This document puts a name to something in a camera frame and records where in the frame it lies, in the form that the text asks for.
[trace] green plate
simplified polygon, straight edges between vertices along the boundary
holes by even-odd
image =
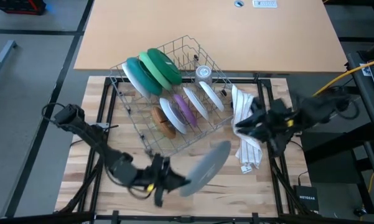
[[[173,85],[181,84],[180,70],[166,54],[157,49],[149,49],[148,56],[167,80]]]
[[[151,74],[155,77],[155,79],[165,88],[166,90],[172,90],[172,85],[167,81],[167,79],[162,75],[162,73],[156,68],[155,64],[149,58],[148,54],[145,52],[141,52],[139,54],[139,58],[145,66],[147,66],[148,70]]]
[[[130,72],[146,90],[157,96],[162,93],[161,84],[156,81],[142,61],[132,57],[128,58],[126,63]]]

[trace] gray floor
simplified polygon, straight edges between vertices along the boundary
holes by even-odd
[[[40,17],[10,15],[0,11],[0,29],[77,29],[86,0],[46,2],[48,12]],[[370,8],[327,6],[327,10],[339,36],[374,37],[374,13]],[[41,120],[41,107],[49,101],[73,37],[0,34],[0,50],[9,39],[15,40],[19,47],[13,51],[0,74],[0,217],[36,134]],[[367,49],[370,46],[371,44],[343,43],[345,52]],[[72,67],[75,56],[58,99],[58,102],[63,104],[80,104],[88,76],[107,74],[74,71]],[[299,89],[299,94],[310,95],[332,78],[326,74],[310,77],[290,75],[288,85],[292,91],[303,86],[303,89]],[[354,122],[336,118],[330,124],[317,126],[310,131],[340,133],[367,120],[365,113]],[[16,215],[37,215],[53,211],[71,140],[71,134],[53,126],[48,127]],[[315,166],[309,169],[313,179],[321,176],[317,174],[318,169]],[[328,172],[326,175],[335,179],[340,177],[334,172]],[[313,182],[313,185],[317,187],[320,195],[321,214],[327,217],[336,215],[339,218],[357,219],[352,214],[352,209],[360,207],[361,201],[354,185],[323,181]],[[366,216],[365,220],[374,221],[374,215]]]

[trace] striped towel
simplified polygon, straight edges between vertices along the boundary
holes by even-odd
[[[232,128],[234,134],[241,139],[240,148],[236,152],[235,156],[239,158],[242,165],[254,165],[255,168],[259,169],[261,158],[263,156],[260,145],[257,143],[256,139],[238,133],[235,127],[236,123],[252,115],[250,105],[253,101],[253,96],[251,94],[242,92],[235,85],[232,86],[231,93],[234,107],[234,118],[231,121]]]

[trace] sticker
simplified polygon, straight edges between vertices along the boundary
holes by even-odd
[[[370,67],[361,68],[361,70],[362,70],[362,73],[363,73],[364,76],[369,76],[369,77],[372,76],[372,72],[371,72]]]
[[[253,7],[258,8],[277,8],[276,0],[253,0]]]
[[[249,173],[251,171],[251,166],[250,165],[243,165],[241,166],[242,174]]]

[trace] gray plate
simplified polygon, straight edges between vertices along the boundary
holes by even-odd
[[[230,155],[231,142],[223,141],[212,149],[187,175],[191,183],[180,188],[180,196],[187,197],[202,189],[220,171]]]

